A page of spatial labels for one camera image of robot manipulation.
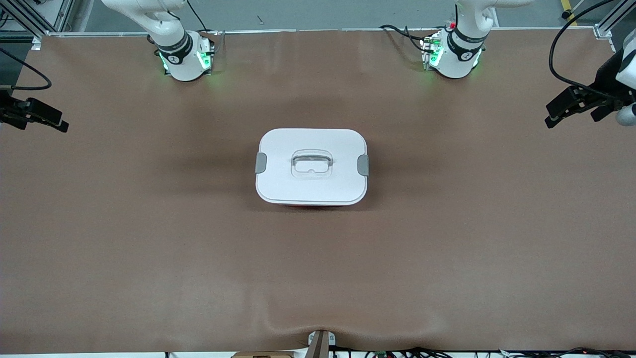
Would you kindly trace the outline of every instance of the cable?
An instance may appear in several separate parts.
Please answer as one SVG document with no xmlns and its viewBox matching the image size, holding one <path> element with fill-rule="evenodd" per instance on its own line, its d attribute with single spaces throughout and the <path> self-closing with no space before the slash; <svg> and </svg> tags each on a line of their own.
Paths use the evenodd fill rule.
<svg viewBox="0 0 636 358">
<path fill-rule="evenodd" d="M 424 40 L 424 37 L 420 37 L 420 36 L 413 36 L 411 35 L 411 33 L 408 30 L 408 26 L 404 26 L 404 31 L 398 29 L 397 27 L 393 26 L 393 25 L 382 25 L 380 26 L 381 29 L 392 29 L 395 30 L 398 34 L 402 35 L 402 36 L 406 36 L 407 38 L 409 38 L 411 40 L 411 43 L 413 44 L 413 46 L 415 46 L 415 48 L 417 48 L 418 50 L 422 51 L 422 52 L 426 52 L 427 54 L 432 54 L 433 51 L 432 50 L 425 50 L 423 48 L 421 48 L 416 42 L 417 41 L 422 41 Z"/>
<path fill-rule="evenodd" d="M 31 87 L 31 86 L 11 86 L 11 89 L 14 90 L 43 90 L 43 89 L 47 89 L 50 88 L 53 84 L 51 83 L 51 80 L 48 79 L 48 77 L 46 77 L 42 72 L 38 71 L 35 67 L 31 66 L 30 64 L 24 62 L 23 60 L 20 60 L 18 57 L 15 57 L 14 55 L 12 55 L 9 51 L 3 49 L 2 47 L 0 47 L 0 52 L 2 52 L 3 54 L 11 57 L 12 59 L 18 61 L 19 63 L 21 63 L 23 66 L 25 66 L 26 68 L 29 68 L 31 71 L 37 73 L 40 77 L 44 78 L 44 81 L 46 81 L 46 85 L 44 86 L 39 86 L 39 87 Z"/>
<path fill-rule="evenodd" d="M 170 16 L 172 16 L 172 17 L 176 18 L 177 20 L 181 21 L 181 18 L 180 18 L 180 17 L 178 17 L 177 15 L 173 14 L 173 12 L 172 12 L 172 11 L 166 11 L 166 12 L 168 13 L 168 15 L 170 15 Z"/>
<path fill-rule="evenodd" d="M 422 52 L 426 52 L 427 54 L 432 54 L 433 53 L 433 50 L 425 50 L 425 49 L 421 48 L 418 44 L 415 43 L 415 41 L 413 40 L 413 36 L 411 35 L 410 32 L 408 32 L 408 26 L 404 26 L 404 31 L 406 32 L 406 35 L 411 40 L 411 43 L 413 44 L 413 46 L 415 46 L 415 48 L 417 48 L 418 50 L 420 50 Z"/>
<path fill-rule="evenodd" d="M 195 16 L 197 17 L 197 20 L 199 20 L 199 23 L 201 24 L 201 26 L 203 26 L 203 30 L 199 30 L 199 31 L 210 31 L 208 30 L 207 26 L 205 26 L 205 24 L 203 23 L 203 20 L 201 20 L 201 17 L 197 14 L 197 11 L 192 7 L 192 4 L 190 4 L 190 0 L 187 0 L 188 6 L 190 7 L 190 10 L 192 10 L 192 13 L 195 14 Z"/>
<path fill-rule="evenodd" d="M 9 21 L 9 20 L 13 20 L 9 16 L 9 13 L 5 12 L 4 10 L 1 10 L 0 11 L 0 22 L 2 22 L 2 24 L 0 24 L 0 28 L 4 27 L 6 25 L 6 22 Z"/>
<path fill-rule="evenodd" d="M 365 350 L 357 350 L 357 349 L 353 349 L 353 348 L 349 348 L 349 347 L 341 347 L 338 345 L 330 345 L 329 346 L 329 350 L 334 350 L 336 352 L 344 352 L 344 351 L 349 351 L 349 352 L 366 352 Z"/>
<path fill-rule="evenodd" d="M 512 354 L 508 358 L 561 358 L 567 354 L 593 354 L 602 355 L 605 358 L 612 358 L 611 354 L 603 352 L 602 350 L 595 350 L 592 348 L 577 347 L 568 350 L 567 352 L 559 354 L 550 354 L 548 352 L 519 352 L 520 354 Z"/>
<path fill-rule="evenodd" d="M 408 35 L 406 32 L 404 32 L 404 31 L 402 31 L 402 30 L 398 29 L 397 27 L 395 27 L 395 26 L 393 26 L 393 25 L 382 25 L 382 26 L 380 26 L 380 28 L 381 28 L 381 29 L 392 29 L 392 30 L 396 31 L 398 34 L 400 34 L 400 35 L 402 35 L 402 36 L 404 36 L 404 37 L 409 37 L 409 35 Z M 423 37 L 419 37 L 419 36 L 411 36 L 411 37 L 412 37 L 413 39 L 418 40 L 418 41 L 420 41 L 420 40 L 423 40 L 423 39 L 424 39 Z"/>
<path fill-rule="evenodd" d="M 576 20 L 581 18 L 583 15 L 585 15 L 585 14 L 589 13 L 590 11 L 592 11 L 594 9 L 597 9 L 597 8 L 599 8 L 599 7 L 601 7 L 601 6 L 605 5 L 605 4 L 609 4 L 612 1 L 614 1 L 614 0 L 603 0 L 603 1 L 599 2 L 598 4 L 594 4 L 594 5 L 590 6 L 589 8 L 581 11 L 581 13 L 576 15 L 575 17 L 572 17 L 567 22 L 567 24 L 565 24 L 559 30 L 559 32 L 556 34 L 555 39 L 552 41 L 552 46 L 550 46 L 550 57 L 548 58 L 548 65 L 550 66 L 550 72 L 552 73 L 552 75 L 554 77 L 558 78 L 559 80 L 565 82 L 565 83 L 569 83 L 571 85 L 575 85 L 575 86 L 577 86 L 579 88 L 582 88 L 584 90 L 588 90 L 590 92 L 596 93 L 596 94 L 598 94 L 598 95 L 600 95 L 600 96 L 602 96 L 604 98 L 607 98 L 607 99 L 618 99 L 616 96 L 613 96 L 613 95 L 611 95 L 609 93 L 605 93 L 605 92 L 602 92 L 602 91 L 599 91 L 599 90 L 595 90 L 595 89 L 591 88 L 590 86 L 586 86 L 586 85 L 584 85 L 582 83 L 579 83 L 579 82 L 574 81 L 574 80 L 570 80 L 570 79 L 568 79 L 566 77 L 563 77 L 562 75 L 559 75 L 557 73 L 557 71 L 555 70 L 554 64 L 553 64 L 553 59 L 554 59 L 554 55 L 555 55 L 555 47 L 557 46 L 557 41 L 561 37 L 561 35 L 565 32 L 565 30 L 567 30 L 567 28 L 570 27 L 570 25 L 572 25 L 573 22 L 575 22 Z"/>
</svg>

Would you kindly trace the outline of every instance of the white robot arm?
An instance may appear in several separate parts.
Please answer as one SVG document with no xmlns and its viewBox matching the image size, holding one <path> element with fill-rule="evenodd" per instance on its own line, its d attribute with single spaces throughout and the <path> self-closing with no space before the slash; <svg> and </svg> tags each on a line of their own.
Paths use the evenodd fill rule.
<svg viewBox="0 0 636 358">
<path fill-rule="evenodd" d="M 481 46 L 494 23 L 493 8 L 516 8 L 534 0 L 455 0 L 457 24 L 433 35 L 429 65 L 450 78 L 462 78 L 477 65 Z"/>
<path fill-rule="evenodd" d="M 616 74 L 616 80 L 636 92 L 636 30 L 632 31 L 623 43 L 623 60 Z M 634 103 L 618 110 L 616 120 L 624 126 L 636 125 L 636 106 Z"/>
<path fill-rule="evenodd" d="M 172 11 L 186 0 L 102 0 L 144 28 L 159 49 L 163 66 L 176 80 L 192 81 L 211 70 L 214 49 L 210 40 L 186 31 Z"/>
</svg>

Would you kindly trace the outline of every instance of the gray latch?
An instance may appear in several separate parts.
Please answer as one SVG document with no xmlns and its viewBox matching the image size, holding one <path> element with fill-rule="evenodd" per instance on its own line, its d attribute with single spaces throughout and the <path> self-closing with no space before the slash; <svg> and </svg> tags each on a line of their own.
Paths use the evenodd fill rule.
<svg viewBox="0 0 636 358">
<path fill-rule="evenodd" d="M 256 153 L 256 174 L 260 174 L 267 168 L 267 155 L 263 152 Z"/>
<path fill-rule="evenodd" d="M 369 156 L 366 154 L 358 157 L 358 173 L 362 176 L 369 176 Z"/>
</svg>

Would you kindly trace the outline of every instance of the plastic storage box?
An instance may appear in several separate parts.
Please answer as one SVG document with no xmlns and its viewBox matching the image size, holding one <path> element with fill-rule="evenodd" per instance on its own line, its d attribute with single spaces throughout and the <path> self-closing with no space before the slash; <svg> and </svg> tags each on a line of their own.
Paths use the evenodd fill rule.
<svg viewBox="0 0 636 358">
<path fill-rule="evenodd" d="M 352 205 L 368 176 L 366 142 L 351 129 L 273 129 L 256 155 L 256 191 L 269 203 Z"/>
</svg>

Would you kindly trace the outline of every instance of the table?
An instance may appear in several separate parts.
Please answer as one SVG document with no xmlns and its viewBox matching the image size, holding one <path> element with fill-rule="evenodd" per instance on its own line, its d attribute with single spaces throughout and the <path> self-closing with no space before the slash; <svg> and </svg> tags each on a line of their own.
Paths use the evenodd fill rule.
<svg viewBox="0 0 636 358">
<path fill-rule="evenodd" d="M 365 350 L 636 348 L 636 134 L 545 128 L 555 33 L 493 31 L 461 80 L 394 33 L 228 35 L 190 83 L 144 38 L 46 38 L 27 60 L 53 87 L 15 95 L 70 128 L 0 134 L 0 352 L 278 350 L 318 328 Z M 575 29 L 555 64 L 590 82 L 610 55 Z M 262 201 L 278 127 L 360 132 L 366 197 Z"/>
</svg>

